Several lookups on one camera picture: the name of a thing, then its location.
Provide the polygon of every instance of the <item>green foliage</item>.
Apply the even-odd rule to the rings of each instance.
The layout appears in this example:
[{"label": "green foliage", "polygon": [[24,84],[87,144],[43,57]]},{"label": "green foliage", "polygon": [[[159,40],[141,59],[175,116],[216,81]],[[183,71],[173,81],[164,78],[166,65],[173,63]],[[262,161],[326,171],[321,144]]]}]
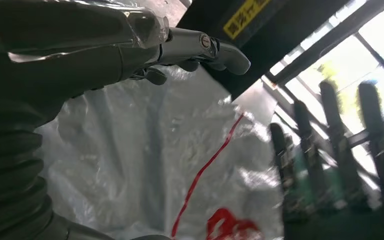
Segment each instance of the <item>green foliage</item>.
[{"label": "green foliage", "polygon": [[[357,88],[348,87],[346,89],[339,89],[339,86],[347,86],[355,79],[348,79],[341,75],[339,67],[336,67],[335,63],[330,60],[321,64],[316,70],[323,75],[326,81],[333,85],[337,92],[339,113],[346,115],[357,112],[360,123],[363,125],[364,119]],[[379,91],[377,94],[379,96],[379,102],[382,105],[382,98]]]}]

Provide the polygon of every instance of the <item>black panel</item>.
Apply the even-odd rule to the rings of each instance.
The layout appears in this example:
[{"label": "black panel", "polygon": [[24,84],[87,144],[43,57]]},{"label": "black panel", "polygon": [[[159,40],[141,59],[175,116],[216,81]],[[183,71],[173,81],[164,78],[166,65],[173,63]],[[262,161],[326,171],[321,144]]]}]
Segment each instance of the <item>black panel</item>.
[{"label": "black panel", "polygon": [[[319,58],[335,48],[343,40],[358,31],[364,24],[382,11],[384,11],[384,0],[370,0],[366,2],[350,17],[328,32],[276,76],[271,77],[270,80],[276,84],[287,83],[311,66]],[[368,48],[368,51],[375,57],[375,59],[384,66],[383,58],[374,51],[368,43],[365,44],[365,40],[361,36],[359,37],[359,34],[356,34],[355,36],[366,48]]]},{"label": "black panel", "polygon": [[[217,72],[209,67],[207,70],[234,99],[347,2],[348,0],[290,0],[241,47],[251,61],[248,73],[236,76],[227,71]],[[234,1],[230,5],[240,6],[240,3]],[[220,28],[215,26],[220,25],[224,12],[229,8],[225,0],[196,0],[177,26],[220,37],[217,35],[220,34]]]}]

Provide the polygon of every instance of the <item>clear plastic bag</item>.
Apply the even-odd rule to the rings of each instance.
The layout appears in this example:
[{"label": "clear plastic bag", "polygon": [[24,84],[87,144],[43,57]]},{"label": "clear plastic bag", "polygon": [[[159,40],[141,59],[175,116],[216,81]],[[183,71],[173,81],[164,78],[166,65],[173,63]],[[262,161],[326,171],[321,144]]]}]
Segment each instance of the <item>clear plastic bag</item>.
[{"label": "clear plastic bag", "polygon": [[[86,92],[37,130],[56,213],[117,240],[170,236],[194,177],[240,114],[202,68],[161,70],[169,76],[162,86],[126,80]],[[209,220],[223,209],[236,222],[255,224],[247,239],[282,237],[282,195],[266,128],[276,102],[262,91],[257,85],[238,99],[241,111],[255,114],[246,114],[202,174],[176,239],[213,239]]]}]

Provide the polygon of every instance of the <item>plastic sheet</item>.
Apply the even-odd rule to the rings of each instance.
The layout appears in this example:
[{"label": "plastic sheet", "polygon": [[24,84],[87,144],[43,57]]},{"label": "plastic sheet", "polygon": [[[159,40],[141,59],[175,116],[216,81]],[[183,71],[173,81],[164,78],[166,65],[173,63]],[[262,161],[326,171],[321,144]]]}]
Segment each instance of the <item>plastic sheet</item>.
[{"label": "plastic sheet", "polygon": [[[162,86],[126,80],[86,92],[37,130],[56,213],[117,240],[170,236],[193,178],[239,114],[202,68],[161,70],[170,76]],[[254,114],[239,122],[203,173],[176,239],[205,239],[220,209],[255,223],[267,240],[282,236],[282,196],[266,129],[276,102],[260,84],[237,100]]]},{"label": "plastic sheet", "polygon": [[0,18],[6,19],[0,22],[0,52],[15,62],[106,45],[150,48],[169,36],[167,17],[115,0],[0,0]]}]

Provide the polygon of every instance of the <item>robotic arm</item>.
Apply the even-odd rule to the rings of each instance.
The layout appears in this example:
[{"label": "robotic arm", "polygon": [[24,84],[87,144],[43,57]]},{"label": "robotic arm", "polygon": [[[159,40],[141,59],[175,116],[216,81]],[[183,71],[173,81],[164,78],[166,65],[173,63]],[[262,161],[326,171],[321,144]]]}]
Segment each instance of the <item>robotic arm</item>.
[{"label": "robotic arm", "polygon": [[[0,0],[0,240],[109,240],[52,211],[34,129],[64,101],[125,79],[163,84],[154,65],[244,74],[249,60],[199,31],[111,0]],[[162,239],[147,236],[146,239]]]}]

